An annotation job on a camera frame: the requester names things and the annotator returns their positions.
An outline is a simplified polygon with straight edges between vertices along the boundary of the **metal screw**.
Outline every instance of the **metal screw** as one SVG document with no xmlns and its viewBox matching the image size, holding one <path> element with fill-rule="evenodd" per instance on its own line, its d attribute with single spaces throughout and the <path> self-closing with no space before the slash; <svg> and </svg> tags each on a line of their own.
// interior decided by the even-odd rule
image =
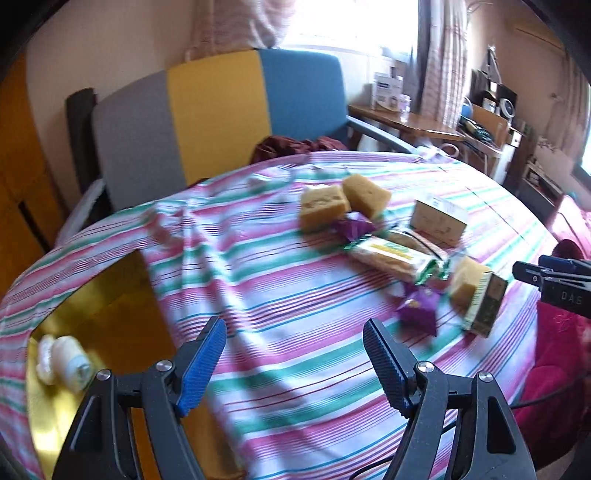
<svg viewBox="0 0 591 480">
<path fill-rule="evenodd" d="M 156 364 L 156 370 L 159 372 L 167 372 L 173 367 L 173 363 L 170 360 L 161 360 Z"/>
<path fill-rule="evenodd" d="M 96 373 L 96 379 L 97 380 L 108 380 L 111 378 L 111 371 L 107 370 L 106 368 L 104 368 L 103 370 L 99 370 Z"/>
<path fill-rule="evenodd" d="M 490 372 L 478 372 L 478 378 L 486 383 L 492 382 L 495 379 Z"/>
<path fill-rule="evenodd" d="M 435 370 L 435 366 L 431 362 L 419 362 L 417 368 L 424 374 L 431 373 Z"/>
</svg>

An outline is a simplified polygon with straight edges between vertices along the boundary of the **purple candy wrapper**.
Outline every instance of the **purple candy wrapper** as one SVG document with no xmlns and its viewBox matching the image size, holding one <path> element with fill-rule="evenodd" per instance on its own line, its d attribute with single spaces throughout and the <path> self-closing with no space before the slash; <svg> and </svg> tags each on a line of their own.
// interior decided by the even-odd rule
<svg viewBox="0 0 591 480">
<path fill-rule="evenodd" d="M 333 222 L 333 227 L 348 242 L 355 242 L 377 230 L 376 226 L 359 212 L 346 213 L 343 218 Z"/>
<path fill-rule="evenodd" d="M 437 336 L 437 305 L 441 294 L 419 287 L 398 307 L 400 321 L 428 335 Z"/>
</svg>

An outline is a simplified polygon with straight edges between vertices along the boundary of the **curtain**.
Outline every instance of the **curtain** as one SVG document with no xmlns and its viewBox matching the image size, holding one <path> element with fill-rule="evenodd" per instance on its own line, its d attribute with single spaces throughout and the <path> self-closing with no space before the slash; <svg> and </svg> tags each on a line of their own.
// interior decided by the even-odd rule
<svg viewBox="0 0 591 480">
<path fill-rule="evenodd" d="M 589 82 L 568 54 L 562 69 L 560 93 L 544 136 L 565 155 L 578 161 L 589 130 Z"/>
<path fill-rule="evenodd" d="M 430 4 L 421 115 L 455 127 L 462 111 L 467 69 L 466 3 L 465 0 L 430 0 Z"/>
<path fill-rule="evenodd" d="M 425 74 L 431 43 L 431 0 L 418 0 L 417 42 L 409 55 L 408 65 L 404 73 L 402 92 L 413 101 L 411 112 L 420 113 L 423 103 Z"/>
<path fill-rule="evenodd" d="M 196 0 L 185 59 L 273 48 L 282 42 L 297 0 Z"/>
</svg>

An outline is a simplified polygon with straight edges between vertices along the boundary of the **dark red cloth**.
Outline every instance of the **dark red cloth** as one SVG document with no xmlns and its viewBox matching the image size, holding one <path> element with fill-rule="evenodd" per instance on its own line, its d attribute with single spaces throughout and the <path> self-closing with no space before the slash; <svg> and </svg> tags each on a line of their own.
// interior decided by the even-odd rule
<svg viewBox="0 0 591 480">
<path fill-rule="evenodd" d="M 251 165 L 277 157 L 286 157 L 321 150 L 348 150 L 341 142 L 330 137 L 316 140 L 294 140 L 290 137 L 271 135 L 260 142 L 252 152 Z"/>
</svg>

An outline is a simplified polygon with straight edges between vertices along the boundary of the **food packaging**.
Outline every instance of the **food packaging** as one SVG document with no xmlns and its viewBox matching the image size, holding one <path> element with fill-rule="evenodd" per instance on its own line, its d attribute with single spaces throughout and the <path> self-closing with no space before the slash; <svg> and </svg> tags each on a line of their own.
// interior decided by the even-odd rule
<svg viewBox="0 0 591 480">
<path fill-rule="evenodd" d="M 433 257 L 373 235 L 361 237 L 345 250 L 366 265 L 415 285 L 423 285 L 437 271 Z"/>
<path fill-rule="evenodd" d="M 468 212 L 458 205 L 426 193 L 417 198 L 410 225 L 455 247 L 468 223 Z"/>
<path fill-rule="evenodd" d="M 430 288 L 419 287 L 398 307 L 398 318 L 405 325 L 437 336 L 437 305 L 440 299 L 440 293 Z"/>
<path fill-rule="evenodd" d="M 472 303 L 464 317 L 464 330 L 469 330 L 485 338 L 490 335 L 507 285 L 506 280 L 493 272 L 486 272 L 482 275 Z"/>
<path fill-rule="evenodd" d="M 402 95 L 404 79 L 400 76 L 389 77 L 385 73 L 375 73 L 372 85 L 371 107 L 399 112 L 399 96 Z"/>
<path fill-rule="evenodd" d="M 349 212 L 333 222 L 336 232 L 349 242 L 355 242 L 376 231 L 375 225 L 362 213 Z"/>
<path fill-rule="evenodd" d="M 450 258 L 447 252 L 422 235 L 410 228 L 395 226 L 389 230 L 380 232 L 381 237 L 391 242 L 417 250 L 434 257 L 437 263 L 437 272 L 429 279 L 429 285 L 436 290 L 445 290 L 450 275 Z"/>
</svg>

